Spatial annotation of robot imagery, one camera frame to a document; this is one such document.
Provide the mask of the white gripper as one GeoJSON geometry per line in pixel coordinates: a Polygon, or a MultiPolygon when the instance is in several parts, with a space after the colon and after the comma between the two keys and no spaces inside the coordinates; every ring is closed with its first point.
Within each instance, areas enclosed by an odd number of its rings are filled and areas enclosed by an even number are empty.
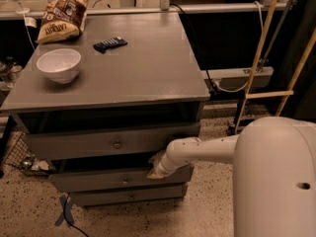
{"type": "Polygon", "coordinates": [[[175,158],[170,155],[165,155],[165,153],[165,150],[160,150],[149,159],[150,164],[156,164],[156,172],[152,169],[147,174],[148,179],[158,180],[169,177],[178,169],[190,164],[190,161],[186,158],[175,158]]]}

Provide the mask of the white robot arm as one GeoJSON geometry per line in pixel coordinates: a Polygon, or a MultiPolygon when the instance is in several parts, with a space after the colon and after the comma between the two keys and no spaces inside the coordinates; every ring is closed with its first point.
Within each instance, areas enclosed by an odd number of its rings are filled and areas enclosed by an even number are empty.
{"type": "Polygon", "coordinates": [[[258,118],[237,135],[176,139],[154,155],[150,179],[196,160],[233,165],[234,237],[316,237],[316,124],[258,118]]]}

